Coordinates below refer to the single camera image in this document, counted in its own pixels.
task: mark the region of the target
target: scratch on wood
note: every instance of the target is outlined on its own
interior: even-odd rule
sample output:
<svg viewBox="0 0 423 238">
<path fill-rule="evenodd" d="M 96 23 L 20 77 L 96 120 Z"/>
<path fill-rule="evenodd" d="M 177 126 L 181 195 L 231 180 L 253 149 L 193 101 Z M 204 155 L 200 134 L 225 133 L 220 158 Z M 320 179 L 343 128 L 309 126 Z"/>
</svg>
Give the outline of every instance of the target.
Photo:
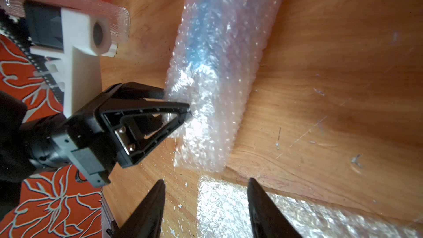
<svg viewBox="0 0 423 238">
<path fill-rule="evenodd" d="M 346 99 L 346 101 L 344 101 L 343 103 L 341 103 L 341 105 L 340 106 L 343 106 L 343 105 L 345 105 L 345 103 L 347 103 L 348 101 L 350 101 L 351 100 L 351 98 L 347 98 Z"/>
<path fill-rule="evenodd" d="M 361 172 L 358 171 L 357 168 L 355 168 L 353 164 L 351 164 L 351 168 L 352 168 L 352 170 L 354 170 L 354 172 L 361 175 Z"/>
<path fill-rule="evenodd" d="M 257 180 L 262 176 L 262 172 L 264 171 L 264 168 L 260 171 L 260 174 L 258 175 L 258 177 L 256 178 Z"/>
<path fill-rule="evenodd" d="M 410 222 L 409 224 L 406 225 L 406 227 L 409 227 L 412 224 L 415 223 L 419 223 L 419 221 L 423 220 L 423 216 L 421 216 L 420 218 L 416 218 L 415 220 L 413 220 L 412 222 Z"/>
<path fill-rule="evenodd" d="M 397 42 L 398 36 L 399 36 L 399 33 L 398 32 L 394 32 L 394 34 L 392 35 L 391 44 L 394 44 L 395 42 Z"/>
<path fill-rule="evenodd" d="M 356 164 L 358 167 L 360 167 L 360 168 L 363 168 L 363 166 L 359 163 L 359 162 L 357 162 L 357 159 L 360 157 L 361 155 L 357 155 L 357 156 L 355 156 L 355 157 L 353 157 L 352 158 L 352 160 L 351 160 L 351 163 L 352 164 Z"/>
<path fill-rule="evenodd" d="M 320 90 L 315 89 L 315 88 L 313 88 L 313 90 L 316 91 L 317 93 L 321 94 L 322 96 L 325 96 L 325 94 L 323 92 L 321 92 Z"/>
<path fill-rule="evenodd" d="M 296 144 L 299 140 L 301 140 L 306 134 L 308 134 L 309 132 L 311 132 L 312 129 L 314 129 L 314 127 L 316 127 L 317 125 L 319 125 L 322 121 L 324 121 L 327 118 L 327 115 L 323 117 L 323 119 L 321 119 L 320 121 L 318 121 L 315 125 L 313 125 L 313 127 L 311 127 L 308 131 L 306 131 L 303 135 L 301 135 L 297 140 L 295 140 L 292 145 L 289 147 L 291 148 L 294 144 Z"/>
<path fill-rule="evenodd" d="M 388 67 L 388 69 L 386 69 L 383 73 L 388 72 L 389 70 L 391 70 L 392 68 L 394 68 L 394 66 L 395 66 L 395 65 L 391 65 L 391 66 L 389 66 L 389 67 Z"/>
<path fill-rule="evenodd" d="M 323 130 L 323 127 L 321 126 L 320 123 L 319 123 L 318 127 L 319 127 L 319 130 L 320 130 L 320 134 L 321 135 L 324 135 L 325 134 L 325 131 Z"/>
<path fill-rule="evenodd" d="M 414 51 L 415 48 L 416 46 L 411 47 L 405 55 L 408 56 L 412 51 Z"/>
<path fill-rule="evenodd" d="M 318 143 L 315 141 L 310 141 L 311 144 L 314 145 L 318 145 L 318 146 L 323 146 L 323 147 L 336 147 L 336 145 L 331 145 L 331 144 L 327 144 L 327 143 Z"/>
<path fill-rule="evenodd" d="M 279 127 L 279 135 L 278 135 L 278 140 L 276 141 L 276 149 L 278 149 L 278 150 L 280 150 L 279 149 L 279 139 L 280 139 L 280 130 L 282 129 L 282 127 Z"/>
</svg>

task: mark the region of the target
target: bubble-wrapped package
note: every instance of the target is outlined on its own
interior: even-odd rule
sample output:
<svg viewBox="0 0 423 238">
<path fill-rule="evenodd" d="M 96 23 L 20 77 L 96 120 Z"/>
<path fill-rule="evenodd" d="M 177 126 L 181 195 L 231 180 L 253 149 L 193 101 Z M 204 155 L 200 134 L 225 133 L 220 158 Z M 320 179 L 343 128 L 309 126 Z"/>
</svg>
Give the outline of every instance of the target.
<svg viewBox="0 0 423 238">
<path fill-rule="evenodd" d="M 282 0 L 186 0 L 165 98 L 189 103 L 175 167 L 220 172 Z"/>
</svg>

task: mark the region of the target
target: wooden table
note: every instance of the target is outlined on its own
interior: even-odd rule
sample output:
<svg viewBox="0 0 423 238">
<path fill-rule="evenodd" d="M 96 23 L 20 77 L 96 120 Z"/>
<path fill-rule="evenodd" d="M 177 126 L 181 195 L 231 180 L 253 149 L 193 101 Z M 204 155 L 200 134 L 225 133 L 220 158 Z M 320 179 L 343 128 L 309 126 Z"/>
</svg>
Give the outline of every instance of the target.
<svg viewBox="0 0 423 238">
<path fill-rule="evenodd" d="M 115 58 L 102 57 L 103 87 L 164 87 L 184 0 L 114 3 L 128 9 L 131 32 Z M 255 177 L 271 192 L 420 229 L 422 45 L 423 0 L 283 0 L 215 176 Z M 138 166 L 115 167 L 104 194 L 119 225 L 164 178 L 164 237 L 196 235 L 199 173 L 175 169 L 174 148 L 167 139 Z"/>
</svg>

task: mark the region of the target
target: red floral fabric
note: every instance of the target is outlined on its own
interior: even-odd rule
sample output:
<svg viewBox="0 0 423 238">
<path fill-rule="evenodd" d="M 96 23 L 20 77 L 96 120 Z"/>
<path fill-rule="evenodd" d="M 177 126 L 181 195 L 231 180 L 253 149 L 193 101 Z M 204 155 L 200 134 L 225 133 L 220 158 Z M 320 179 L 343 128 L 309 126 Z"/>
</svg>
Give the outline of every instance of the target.
<svg viewBox="0 0 423 238">
<path fill-rule="evenodd" d="M 0 35 L 0 90 L 27 105 L 24 121 L 63 110 L 35 71 L 21 51 Z M 77 183 L 75 173 L 74 166 L 67 166 L 25 179 L 20 205 L 0 222 L 0 237 L 101 237 L 100 189 Z"/>
</svg>

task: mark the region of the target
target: plastic wrap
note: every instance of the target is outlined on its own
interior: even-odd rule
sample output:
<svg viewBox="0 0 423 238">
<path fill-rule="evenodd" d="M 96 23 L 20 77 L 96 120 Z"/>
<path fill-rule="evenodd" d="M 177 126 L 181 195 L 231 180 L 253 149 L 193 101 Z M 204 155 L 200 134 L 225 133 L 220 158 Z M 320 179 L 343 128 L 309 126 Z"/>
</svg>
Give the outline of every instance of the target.
<svg viewBox="0 0 423 238">
<path fill-rule="evenodd" d="M 174 165 L 222 171 L 281 0 L 186 0 L 165 98 L 190 104 Z"/>
<path fill-rule="evenodd" d="M 334 208 L 268 194 L 304 238 L 419 237 L 416 230 Z M 252 237 L 247 188 L 203 175 L 199 181 L 197 237 Z"/>
<path fill-rule="evenodd" d="M 10 15 L 25 17 L 22 6 L 25 0 L 0 0 L 0 6 Z M 112 41 L 122 43 L 128 39 L 130 15 L 123 7 L 118 7 L 100 0 L 33 0 L 60 7 L 80 9 L 91 15 L 108 17 Z"/>
</svg>

